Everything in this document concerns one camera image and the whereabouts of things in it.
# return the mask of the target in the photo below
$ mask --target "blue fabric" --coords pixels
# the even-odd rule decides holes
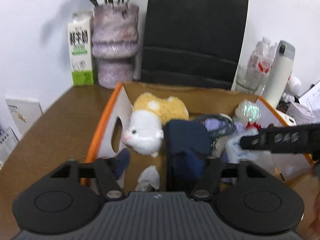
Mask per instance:
[[[115,157],[116,166],[113,168],[112,172],[116,179],[119,179],[124,172],[125,168],[130,162],[130,152],[127,148],[122,149],[121,152]]]
[[[211,155],[209,133],[199,122],[171,120],[164,127],[167,161],[175,177],[199,179]]]

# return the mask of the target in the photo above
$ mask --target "purple vase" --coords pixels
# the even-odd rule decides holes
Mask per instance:
[[[132,81],[133,58],[98,59],[98,81],[102,87],[113,89],[118,82]]]
[[[94,10],[92,53],[96,58],[132,57],[138,52],[139,6],[106,4]]]

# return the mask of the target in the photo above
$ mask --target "milk carton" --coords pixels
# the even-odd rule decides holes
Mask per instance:
[[[94,84],[97,67],[92,55],[92,11],[74,13],[68,24],[69,56],[75,86]]]

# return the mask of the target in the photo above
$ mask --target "crumpled tissue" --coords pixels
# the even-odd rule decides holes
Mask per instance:
[[[152,188],[158,190],[160,188],[160,176],[156,166],[147,167],[138,178],[138,185],[135,191],[148,192]]]

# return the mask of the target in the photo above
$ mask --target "yellow and white plush toy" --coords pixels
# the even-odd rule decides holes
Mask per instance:
[[[171,119],[189,119],[185,104],[176,97],[158,98],[141,94],[133,104],[129,127],[122,140],[142,155],[158,156],[164,138],[162,126]]]

